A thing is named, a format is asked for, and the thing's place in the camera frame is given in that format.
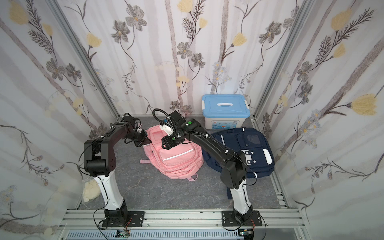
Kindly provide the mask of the navy blue backpack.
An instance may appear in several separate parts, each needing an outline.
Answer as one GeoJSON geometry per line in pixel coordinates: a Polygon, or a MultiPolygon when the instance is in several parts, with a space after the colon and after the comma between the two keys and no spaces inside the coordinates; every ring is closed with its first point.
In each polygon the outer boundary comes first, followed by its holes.
{"type": "Polygon", "coordinates": [[[234,128],[213,133],[223,145],[246,155],[247,178],[267,177],[275,169],[275,159],[266,137],[254,128],[234,128]]]}

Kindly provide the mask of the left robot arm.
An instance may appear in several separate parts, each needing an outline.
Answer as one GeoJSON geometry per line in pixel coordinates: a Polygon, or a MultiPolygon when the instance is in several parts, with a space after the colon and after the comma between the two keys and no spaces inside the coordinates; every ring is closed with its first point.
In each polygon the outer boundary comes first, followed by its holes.
{"type": "Polygon", "coordinates": [[[120,140],[134,143],[138,148],[151,143],[147,132],[141,128],[140,119],[128,113],[111,124],[105,134],[84,143],[84,169],[98,183],[105,202],[104,228],[126,226],[133,218],[116,181],[117,158],[114,146],[120,140]]]}

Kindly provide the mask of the pink backpack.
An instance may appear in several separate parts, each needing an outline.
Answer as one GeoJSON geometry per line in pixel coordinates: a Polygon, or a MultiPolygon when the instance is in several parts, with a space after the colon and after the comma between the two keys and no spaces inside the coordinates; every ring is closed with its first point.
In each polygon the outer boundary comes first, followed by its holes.
{"type": "Polygon", "coordinates": [[[167,136],[160,125],[147,130],[152,141],[143,146],[146,160],[141,164],[151,164],[170,179],[187,179],[194,182],[198,179],[198,170],[203,166],[202,148],[195,143],[180,144],[170,150],[162,148],[162,138],[167,136]]]}

